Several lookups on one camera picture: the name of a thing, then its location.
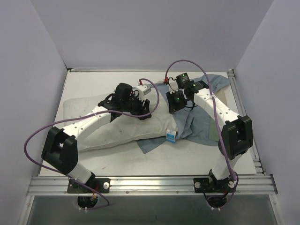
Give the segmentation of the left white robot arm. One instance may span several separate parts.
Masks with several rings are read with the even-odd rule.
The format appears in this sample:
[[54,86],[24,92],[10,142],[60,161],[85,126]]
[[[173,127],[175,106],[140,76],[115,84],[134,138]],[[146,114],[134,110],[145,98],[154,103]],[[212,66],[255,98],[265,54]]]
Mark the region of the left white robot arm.
[[140,120],[151,117],[150,101],[145,98],[151,91],[145,84],[133,88],[120,83],[114,93],[76,123],[61,129],[52,127],[46,137],[42,159],[64,175],[78,180],[78,187],[85,193],[96,187],[94,173],[86,169],[78,159],[78,145],[101,126],[112,122],[122,112],[138,115]]

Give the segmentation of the white pillow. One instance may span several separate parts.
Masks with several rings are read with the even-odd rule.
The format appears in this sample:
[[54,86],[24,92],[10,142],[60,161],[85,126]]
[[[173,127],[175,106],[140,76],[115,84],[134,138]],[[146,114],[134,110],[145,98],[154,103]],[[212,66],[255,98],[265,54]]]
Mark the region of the white pillow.
[[[104,100],[107,94],[73,98],[63,103],[63,119],[82,117]],[[104,125],[79,142],[79,151],[99,150],[115,147],[131,141],[164,137],[167,130],[178,130],[174,117],[169,113],[169,107],[162,94],[159,94],[159,104],[152,117],[140,120],[125,115],[119,116],[111,123]]]

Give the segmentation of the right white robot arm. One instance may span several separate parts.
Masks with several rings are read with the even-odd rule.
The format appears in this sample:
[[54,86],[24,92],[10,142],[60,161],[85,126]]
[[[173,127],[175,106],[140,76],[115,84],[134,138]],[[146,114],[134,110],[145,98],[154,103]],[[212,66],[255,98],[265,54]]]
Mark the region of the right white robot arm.
[[183,109],[190,101],[202,108],[216,123],[220,156],[210,170],[209,189],[218,192],[225,186],[225,179],[237,180],[234,167],[238,160],[253,146],[252,120],[231,110],[212,92],[204,81],[190,80],[187,73],[176,78],[165,78],[169,87],[167,100],[169,112]]

